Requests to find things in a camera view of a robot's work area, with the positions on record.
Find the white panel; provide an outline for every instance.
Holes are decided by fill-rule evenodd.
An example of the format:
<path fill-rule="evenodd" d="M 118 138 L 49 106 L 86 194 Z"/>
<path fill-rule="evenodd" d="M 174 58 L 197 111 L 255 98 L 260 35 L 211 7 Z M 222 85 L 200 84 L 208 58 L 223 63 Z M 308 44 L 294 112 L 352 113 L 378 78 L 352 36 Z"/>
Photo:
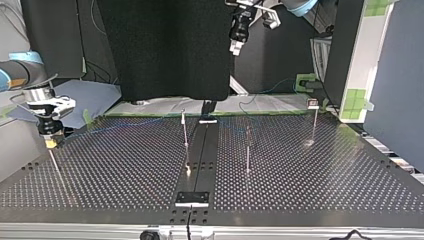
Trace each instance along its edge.
<path fill-rule="evenodd" d="M 0 127 L 0 182 L 45 151 L 35 124 L 15 120 Z"/>

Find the metal bracket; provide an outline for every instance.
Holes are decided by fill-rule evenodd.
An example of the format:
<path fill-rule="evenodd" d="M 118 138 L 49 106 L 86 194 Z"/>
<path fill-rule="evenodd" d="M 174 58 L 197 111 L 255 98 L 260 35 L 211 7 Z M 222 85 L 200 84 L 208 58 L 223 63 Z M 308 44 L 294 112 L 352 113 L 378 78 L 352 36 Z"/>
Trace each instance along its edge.
<path fill-rule="evenodd" d="M 179 192 L 176 207 L 209 207 L 209 192 Z"/>

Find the cable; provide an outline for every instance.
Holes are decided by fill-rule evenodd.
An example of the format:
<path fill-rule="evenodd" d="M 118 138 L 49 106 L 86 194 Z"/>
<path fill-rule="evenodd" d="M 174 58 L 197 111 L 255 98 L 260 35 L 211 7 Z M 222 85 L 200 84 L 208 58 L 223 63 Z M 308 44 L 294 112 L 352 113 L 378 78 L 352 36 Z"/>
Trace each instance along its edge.
<path fill-rule="evenodd" d="M 107 80 L 107 81 L 106 81 L 106 79 L 104 79 L 103 77 L 101 77 L 99 74 L 97 74 L 97 75 L 99 75 L 99 77 L 100 77 L 101 79 L 103 79 L 105 82 L 107 82 L 107 83 L 110 83 L 110 82 L 111 82 L 111 80 L 112 80 L 112 76 L 110 75 L 110 73 L 109 73 L 108 71 L 106 71 L 104 68 L 100 67 L 99 65 L 97 65 L 97 64 L 95 64 L 95 63 L 93 63 L 93 62 L 91 62 L 91 61 L 89 61 L 89 60 L 86 60 L 86 62 L 87 62 L 88 64 L 91 64 L 93 67 L 96 67 L 97 69 L 101 70 L 102 72 L 106 73 L 106 75 L 107 75 L 107 77 L 108 77 L 108 80 Z"/>
<path fill-rule="evenodd" d="M 285 81 L 287 81 L 287 80 L 294 80 L 293 78 L 286 78 L 286 79 L 283 79 L 283 80 L 281 80 L 281 81 L 279 81 L 277 84 L 275 84 L 274 85 L 274 87 L 272 87 L 271 89 L 269 89 L 269 90 L 265 90 L 265 91 L 262 91 L 262 92 L 260 92 L 260 93 L 258 93 L 258 94 L 265 94 L 265 93 L 270 93 L 270 92 L 272 92 L 272 91 L 274 91 L 274 89 L 276 89 L 281 83 L 283 83 L 283 82 L 285 82 Z M 249 115 L 249 113 L 247 113 L 242 107 L 241 107 L 241 105 L 243 104 L 243 105 L 249 105 L 249 104 L 251 104 L 255 99 L 256 99 L 256 97 L 258 96 L 258 94 L 255 94 L 255 96 L 252 98 L 252 100 L 250 100 L 249 102 L 239 102 L 239 108 L 241 109 L 241 111 L 244 113 L 244 114 L 246 114 L 247 116 Z"/>
<path fill-rule="evenodd" d="M 191 209 L 192 209 L 192 207 L 190 207 L 190 213 L 188 214 L 187 225 L 186 225 L 186 229 L 187 229 L 187 240 L 191 240 L 191 231 L 190 231 Z"/>
<path fill-rule="evenodd" d="M 100 74 L 98 74 L 90 65 L 87 64 L 87 69 L 91 70 L 91 72 L 94 75 L 93 82 L 97 82 L 97 77 L 99 77 L 101 80 L 103 80 L 104 83 L 109 83 L 105 78 L 103 78 Z"/>
<path fill-rule="evenodd" d="M 91 1 L 91 8 L 90 8 L 91 21 L 93 22 L 94 27 L 95 27 L 95 28 L 96 28 L 96 29 L 97 29 L 100 33 L 102 33 L 103 35 L 107 35 L 105 31 L 101 30 L 101 29 L 99 28 L 99 26 L 97 26 L 96 20 L 94 19 L 94 13 L 93 13 L 93 10 L 94 10 L 94 2 L 95 2 L 95 1 L 96 1 L 96 0 L 92 0 L 92 1 Z"/>
<path fill-rule="evenodd" d="M 315 24 L 316 24 L 316 21 L 317 21 L 317 17 L 318 17 L 318 12 L 319 12 L 319 6 L 320 6 L 320 4 L 319 4 L 319 2 L 318 2 L 318 5 L 317 5 L 317 10 L 315 11 L 315 17 L 314 17 L 314 22 L 313 22 L 313 24 L 312 24 L 312 51 L 313 51 L 313 56 L 314 56 L 314 63 L 315 63 L 315 67 L 316 67 L 316 69 L 317 69 L 317 80 L 321 83 L 321 85 L 322 85 L 322 89 L 324 90 L 324 93 L 325 93 L 325 95 L 326 95 L 326 97 L 327 97 L 327 99 L 328 99 L 328 101 L 329 101 L 329 103 L 333 106 L 333 109 L 334 109 L 334 111 L 336 111 L 336 113 L 337 113 L 337 116 L 338 117 L 340 117 L 340 113 L 339 113 L 339 110 L 337 110 L 337 108 L 335 107 L 335 105 L 334 105 L 334 102 L 331 100 L 331 98 L 330 98 L 330 95 L 328 95 L 328 92 L 327 92 L 327 89 L 325 89 L 325 86 L 324 86 L 324 82 L 321 80 L 321 78 L 320 78 L 320 76 L 319 76 L 319 71 L 318 71 L 318 59 L 317 59 L 317 56 L 316 56 L 316 54 L 315 54 Z"/>
<path fill-rule="evenodd" d="M 80 136 L 84 136 L 84 135 L 88 135 L 88 134 L 96 134 L 96 133 L 101 133 L 101 132 L 105 132 L 105 131 L 110 131 L 116 128 L 121 128 L 121 127 L 130 127 L 130 126 L 143 126 L 146 124 L 150 124 L 150 123 L 155 123 L 158 121 L 161 121 L 163 119 L 165 119 L 166 117 L 170 117 L 170 114 L 164 115 L 160 118 L 155 118 L 153 120 L 147 121 L 147 122 L 142 122 L 142 123 L 123 123 L 123 124 L 118 124 L 116 126 L 112 126 L 112 127 L 108 127 L 108 128 L 100 128 L 94 131 L 89 131 L 89 132 L 85 132 L 85 133 L 81 133 L 81 134 L 76 134 L 76 135 L 71 135 L 69 137 L 67 137 L 67 139 L 69 138 L 74 138 L 74 137 L 80 137 Z"/>
<path fill-rule="evenodd" d="M 357 234 L 360 238 L 365 239 L 365 240 L 372 240 L 372 238 L 363 236 L 358 230 L 352 230 L 351 232 L 349 232 L 346 235 L 346 237 L 343 237 L 343 238 L 330 238 L 330 240 L 348 240 L 348 239 L 350 239 L 352 237 L 353 234 Z"/>

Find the gray wall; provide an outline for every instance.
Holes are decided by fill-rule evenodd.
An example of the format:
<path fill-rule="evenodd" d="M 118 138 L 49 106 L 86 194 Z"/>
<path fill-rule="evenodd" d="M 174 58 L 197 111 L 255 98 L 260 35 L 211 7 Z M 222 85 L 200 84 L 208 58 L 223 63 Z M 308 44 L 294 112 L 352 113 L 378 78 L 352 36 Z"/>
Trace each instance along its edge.
<path fill-rule="evenodd" d="M 424 171 L 424 1 L 395 4 L 365 130 Z"/>
<path fill-rule="evenodd" d="M 19 0 L 3 0 L 16 11 L 21 12 Z M 16 27 L 25 32 L 15 15 L 6 10 L 7 16 Z M 0 12 L 0 61 L 8 60 L 9 52 L 28 51 L 29 44 L 20 36 L 13 25 Z M 12 104 L 9 98 L 20 92 L 0 93 L 0 113 Z M 17 171 L 27 162 L 39 157 L 45 151 L 34 124 L 0 117 L 0 181 Z"/>

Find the black cable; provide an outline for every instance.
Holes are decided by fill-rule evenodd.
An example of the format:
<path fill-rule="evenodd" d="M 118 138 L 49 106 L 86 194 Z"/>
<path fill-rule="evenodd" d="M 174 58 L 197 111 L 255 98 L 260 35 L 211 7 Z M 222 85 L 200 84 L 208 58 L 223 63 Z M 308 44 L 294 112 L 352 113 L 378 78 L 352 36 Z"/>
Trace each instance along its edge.
<path fill-rule="evenodd" d="M 106 71 L 104 68 L 100 67 L 99 65 L 97 65 L 97 64 L 95 64 L 95 63 L 93 63 L 93 62 L 91 62 L 89 60 L 86 60 L 86 62 L 88 64 L 91 64 L 92 66 L 96 67 L 97 69 L 101 70 L 102 72 L 106 73 L 106 75 L 108 76 L 107 82 L 108 83 L 111 83 L 110 81 L 112 80 L 112 76 L 110 75 L 110 73 L 108 71 Z"/>
<path fill-rule="evenodd" d="M 191 207 L 190 207 L 190 213 L 188 214 L 187 225 L 186 225 L 186 229 L 187 229 L 187 239 L 188 239 L 188 240 L 191 240 L 190 218 L 191 218 Z"/>
<path fill-rule="evenodd" d="M 322 89 L 324 90 L 324 93 L 325 93 L 325 95 L 326 95 L 326 97 L 327 97 L 327 99 L 328 99 L 328 101 L 329 101 L 329 103 L 331 104 L 331 105 L 333 105 L 333 108 L 334 108 L 334 111 L 336 111 L 336 113 L 337 113 L 337 116 L 338 117 L 340 117 L 340 113 L 339 113 L 339 110 L 337 110 L 337 108 L 335 107 L 335 105 L 334 105 L 334 102 L 331 100 L 331 98 L 330 98 L 330 95 L 328 95 L 328 92 L 327 92 L 327 89 L 325 89 L 325 86 L 324 86 L 324 82 L 321 80 L 321 77 L 319 76 L 319 70 L 318 70 L 318 59 L 317 59 L 317 56 L 316 56 L 316 53 L 315 53 L 315 24 L 316 24 L 316 22 L 317 22 L 317 17 L 318 17 L 318 13 L 319 13 L 319 2 L 318 2 L 318 4 L 317 4 L 317 10 L 315 11 L 315 17 L 314 17 L 314 22 L 313 22 L 313 24 L 312 24 L 312 31 L 313 31 L 313 33 L 312 33 L 312 51 L 313 51 L 313 56 L 314 56 L 314 63 L 315 63 L 315 67 L 316 67 L 316 69 L 317 69 L 317 80 L 321 83 L 321 85 L 322 85 Z"/>
<path fill-rule="evenodd" d="M 86 58 L 86 52 L 85 52 L 85 43 L 84 43 L 84 38 L 83 38 L 83 34 L 82 34 L 82 24 L 81 24 L 81 16 L 80 16 L 80 5 L 79 5 L 79 0 L 76 1 L 76 11 L 77 11 L 77 16 L 78 16 L 78 26 L 79 26 L 79 34 L 80 34 L 80 42 L 81 42 L 81 50 L 82 50 L 82 55 L 84 56 L 84 58 Z M 99 76 L 99 78 L 101 78 L 105 83 L 111 83 L 112 81 L 112 76 L 110 75 L 110 73 L 108 71 L 106 71 L 104 68 L 100 67 L 99 65 L 85 59 L 85 62 L 87 63 L 87 68 L 90 69 L 91 71 L 93 71 L 94 73 L 94 77 L 95 79 L 97 78 L 97 76 Z M 101 70 L 102 72 L 104 72 L 107 76 L 108 76 L 108 80 L 106 80 L 105 78 L 103 78 L 100 74 L 98 74 L 93 68 L 90 68 L 88 66 L 88 64 L 91 64 L 92 66 L 98 68 L 99 70 Z"/>
<path fill-rule="evenodd" d="M 358 230 L 352 230 L 350 233 L 348 233 L 347 235 L 346 235 L 346 237 L 343 237 L 343 238 L 330 238 L 329 240 L 348 240 L 348 239 L 350 239 L 351 237 L 352 237 L 352 235 L 353 234 L 357 234 L 360 238 L 362 238 L 362 239 L 365 239 L 365 240 L 372 240 L 372 238 L 369 238 L 369 237 L 365 237 L 365 236 L 362 236 L 362 234 L 358 231 Z"/>

